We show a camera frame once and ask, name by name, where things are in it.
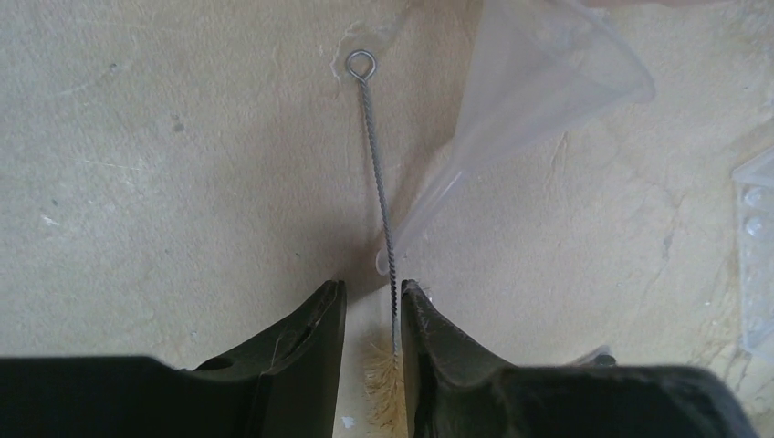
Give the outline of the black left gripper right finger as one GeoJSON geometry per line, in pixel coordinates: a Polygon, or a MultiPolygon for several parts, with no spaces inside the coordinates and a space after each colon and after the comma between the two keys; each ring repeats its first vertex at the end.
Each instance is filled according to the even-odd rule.
{"type": "Polygon", "coordinates": [[[689,366],[519,367],[402,284],[402,346],[412,437],[753,437],[715,374],[689,366]]]}

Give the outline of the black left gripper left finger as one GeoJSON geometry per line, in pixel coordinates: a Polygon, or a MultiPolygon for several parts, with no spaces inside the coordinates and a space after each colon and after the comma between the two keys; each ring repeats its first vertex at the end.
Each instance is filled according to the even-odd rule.
{"type": "Polygon", "coordinates": [[[330,437],[347,291],[296,310],[192,370],[146,356],[4,358],[4,437],[330,437]]]}

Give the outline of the blue capped test tube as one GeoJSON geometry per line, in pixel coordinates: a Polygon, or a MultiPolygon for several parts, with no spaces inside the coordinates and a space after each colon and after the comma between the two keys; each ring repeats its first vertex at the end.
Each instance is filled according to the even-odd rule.
{"type": "Polygon", "coordinates": [[[611,367],[617,364],[609,346],[602,345],[597,349],[570,362],[571,366],[611,367]]]}

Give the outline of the wire test tube brush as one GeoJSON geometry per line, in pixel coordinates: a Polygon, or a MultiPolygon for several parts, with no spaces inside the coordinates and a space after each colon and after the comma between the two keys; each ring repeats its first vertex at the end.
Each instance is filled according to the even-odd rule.
{"type": "Polygon", "coordinates": [[[370,149],[377,199],[380,206],[387,277],[390,292],[390,344],[375,347],[366,362],[365,390],[371,402],[371,424],[381,437],[405,437],[407,432],[403,356],[400,333],[397,273],[392,239],[392,225],[387,202],[379,145],[375,132],[369,80],[377,71],[377,60],[371,51],[355,49],[345,60],[347,72],[358,82],[361,91],[363,124],[370,149]]]}

